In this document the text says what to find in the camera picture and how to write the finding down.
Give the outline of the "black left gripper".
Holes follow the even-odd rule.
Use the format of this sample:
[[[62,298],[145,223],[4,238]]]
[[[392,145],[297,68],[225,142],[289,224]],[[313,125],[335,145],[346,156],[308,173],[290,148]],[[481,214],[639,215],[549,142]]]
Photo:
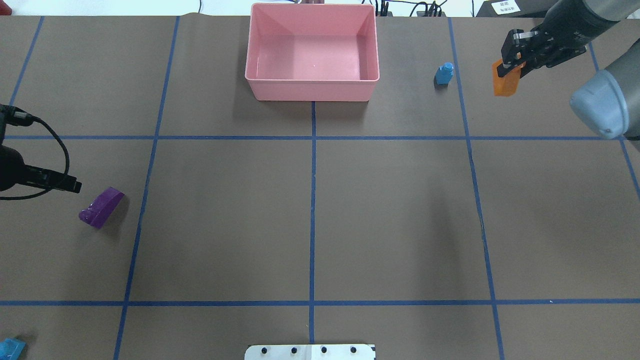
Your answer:
[[[22,155],[13,148],[0,149],[0,191],[22,185],[42,191],[57,190],[80,193],[82,183],[69,174],[25,164]]]

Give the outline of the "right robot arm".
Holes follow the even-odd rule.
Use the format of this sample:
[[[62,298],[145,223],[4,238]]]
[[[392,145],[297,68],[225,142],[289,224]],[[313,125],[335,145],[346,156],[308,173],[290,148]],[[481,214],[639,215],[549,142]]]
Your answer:
[[[585,54],[593,41],[638,11],[637,0],[558,0],[531,30],[511,29],[492,66],[493,93],[510,97],[535,69]],[[639,41],[570,96],[574,114],[596,135],[639,145]]]

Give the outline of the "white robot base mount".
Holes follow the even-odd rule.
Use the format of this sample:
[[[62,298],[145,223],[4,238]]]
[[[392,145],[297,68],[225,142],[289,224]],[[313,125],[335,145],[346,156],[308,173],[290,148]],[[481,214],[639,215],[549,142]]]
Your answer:
[[[261,344],[247,347],[245,360],[376,360],[373,344]]]

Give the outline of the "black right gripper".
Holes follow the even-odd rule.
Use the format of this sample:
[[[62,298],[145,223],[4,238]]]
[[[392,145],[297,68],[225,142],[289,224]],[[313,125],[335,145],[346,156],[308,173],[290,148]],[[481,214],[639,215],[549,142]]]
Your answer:
[[[534,30],[512,29],[501,48],[501,78],[521,65],[521,79],[535,69],[553,68],[585,53],[587,43],[573,20],[544,19]]]

